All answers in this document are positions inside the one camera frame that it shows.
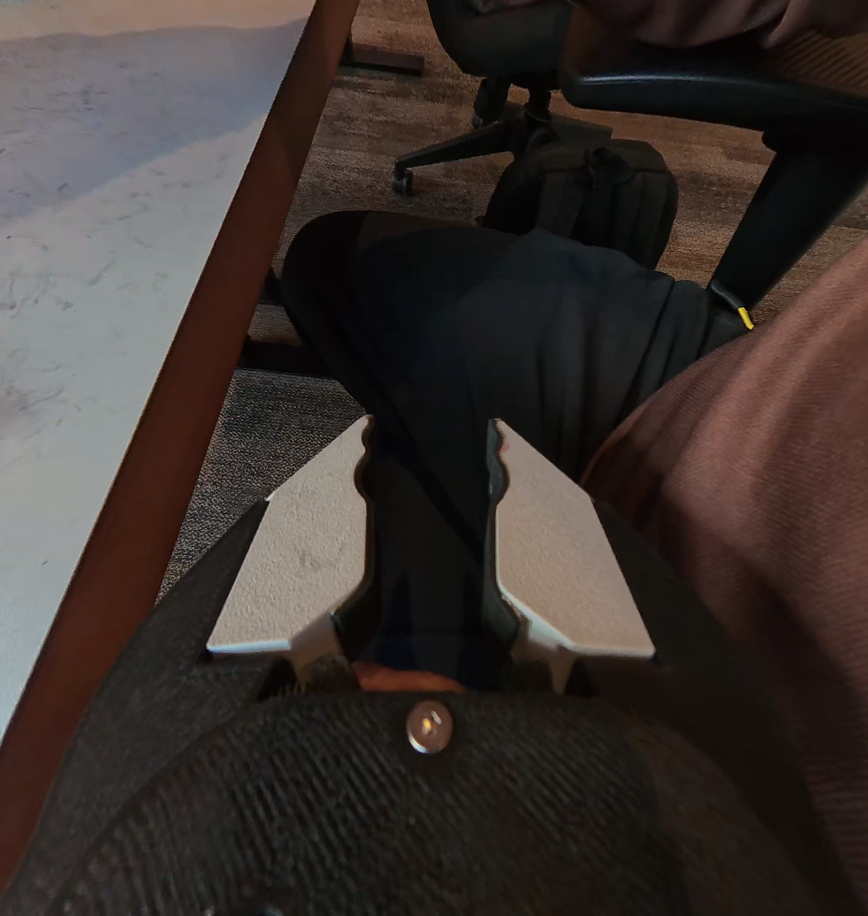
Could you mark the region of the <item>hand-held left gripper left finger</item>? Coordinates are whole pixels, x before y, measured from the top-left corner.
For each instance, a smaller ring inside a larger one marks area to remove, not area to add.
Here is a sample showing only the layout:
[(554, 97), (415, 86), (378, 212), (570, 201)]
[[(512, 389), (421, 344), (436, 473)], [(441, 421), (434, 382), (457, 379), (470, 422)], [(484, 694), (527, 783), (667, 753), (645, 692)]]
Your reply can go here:
[(338, 612), (370, 581), (360, 479), (371, 430), (370, 416), (357, 419), (267, 497), (207, 640), (212, 656), (283, 658), (298, 679), (344, 656)]

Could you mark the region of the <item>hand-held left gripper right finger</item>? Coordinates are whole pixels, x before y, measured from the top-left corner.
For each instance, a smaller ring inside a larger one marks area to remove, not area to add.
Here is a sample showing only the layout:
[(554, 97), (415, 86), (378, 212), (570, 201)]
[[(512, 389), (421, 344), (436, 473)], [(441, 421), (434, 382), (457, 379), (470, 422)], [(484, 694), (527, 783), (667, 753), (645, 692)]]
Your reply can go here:
[(485, 611), (512, 679), (565, 693), (576, 666), (650, 662), (656, 647), (590, 497), (500, 419), (487, 430)]

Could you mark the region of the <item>person's right forearm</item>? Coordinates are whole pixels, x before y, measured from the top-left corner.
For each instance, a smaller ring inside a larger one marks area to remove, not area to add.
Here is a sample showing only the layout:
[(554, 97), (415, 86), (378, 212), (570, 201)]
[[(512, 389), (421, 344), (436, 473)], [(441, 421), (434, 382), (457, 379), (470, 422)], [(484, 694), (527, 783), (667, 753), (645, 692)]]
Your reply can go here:
[(774, 47), (807, 31), (868, 31), (868, 1), (586, 1), (600, 22), (638, 42), (681, 49), (761, 30)]

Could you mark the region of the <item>grey desk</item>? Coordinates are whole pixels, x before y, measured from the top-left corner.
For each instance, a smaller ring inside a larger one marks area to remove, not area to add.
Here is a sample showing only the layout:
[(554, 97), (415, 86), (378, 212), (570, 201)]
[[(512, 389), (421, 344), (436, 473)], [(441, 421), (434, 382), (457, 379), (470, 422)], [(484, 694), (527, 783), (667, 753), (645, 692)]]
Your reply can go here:
[(298, 44), (333, 72), (356, 7), (0, 2), (0, 752)]

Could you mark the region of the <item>person's legs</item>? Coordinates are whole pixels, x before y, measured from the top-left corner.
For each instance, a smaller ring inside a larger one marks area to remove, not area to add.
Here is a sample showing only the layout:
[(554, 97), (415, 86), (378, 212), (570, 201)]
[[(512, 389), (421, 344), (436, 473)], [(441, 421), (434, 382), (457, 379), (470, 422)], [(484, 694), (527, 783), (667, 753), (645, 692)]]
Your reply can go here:
[(381, 627), (362, 658), (484, 685), (488, 429), (578, 482), (664, 384), (749, 331), (703, 287), (543, 230), (333, 212), (289, 246), (280, 303), (373, 417)]

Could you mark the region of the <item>black backpack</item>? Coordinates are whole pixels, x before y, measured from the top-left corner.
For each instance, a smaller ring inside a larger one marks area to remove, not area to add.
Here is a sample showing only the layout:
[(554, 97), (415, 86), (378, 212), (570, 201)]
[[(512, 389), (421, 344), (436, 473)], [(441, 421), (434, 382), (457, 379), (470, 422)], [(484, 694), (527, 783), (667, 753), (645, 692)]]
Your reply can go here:
[(480, 224), (512, 235), (545, 230), (656, 269), (678, 205), (677, 181), (648, 143), (555, 140), (505, 169)]

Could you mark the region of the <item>black office chair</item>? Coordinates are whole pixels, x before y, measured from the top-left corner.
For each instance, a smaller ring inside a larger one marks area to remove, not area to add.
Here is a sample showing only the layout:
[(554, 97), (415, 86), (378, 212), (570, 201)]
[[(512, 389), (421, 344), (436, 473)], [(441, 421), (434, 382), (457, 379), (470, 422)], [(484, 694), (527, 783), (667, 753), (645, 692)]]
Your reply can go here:
[(868, 185), (868, 99), (780, 79), (562, 70), (578, 107), (674, 117), (759, 132), (774, 156), (709, 288), (734, 310), (756, 307)]

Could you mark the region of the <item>black swivel chair with casters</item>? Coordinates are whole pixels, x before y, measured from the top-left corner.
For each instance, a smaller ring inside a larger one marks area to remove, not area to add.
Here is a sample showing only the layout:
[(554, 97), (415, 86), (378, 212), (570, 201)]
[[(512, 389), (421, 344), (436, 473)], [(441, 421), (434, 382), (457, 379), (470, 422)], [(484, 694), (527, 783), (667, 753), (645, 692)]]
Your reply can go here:
[(414, 169), (509, 153), (553, 140), (607, 143), (611, 127), (553, 119), (552, 93), (572, 6), (570, 2), (428, 1), (428, 13), (451, 60), (482, 79), (473, 129), (398, 157), (394, 193), (413, 193)]

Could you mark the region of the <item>black desk frame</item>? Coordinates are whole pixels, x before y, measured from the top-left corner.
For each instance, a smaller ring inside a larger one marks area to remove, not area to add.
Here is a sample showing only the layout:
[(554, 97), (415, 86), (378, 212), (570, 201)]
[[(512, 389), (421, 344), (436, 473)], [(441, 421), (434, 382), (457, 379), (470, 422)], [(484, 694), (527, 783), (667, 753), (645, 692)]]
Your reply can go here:
[[(262, 289), (257, 299), (257, 306), (268, 306), (284, 316), (287, 313), (280, 290), (279, 278), (273, 267), (269, 267)], [(238, 370), (262, 371), (280, 375), (299, 375), (303, 377), (332, 379), (333, 375), (325, 362), (300, 339), (295, 342), (258, 341), (249, 334), (240, 352), (236, 368)]]

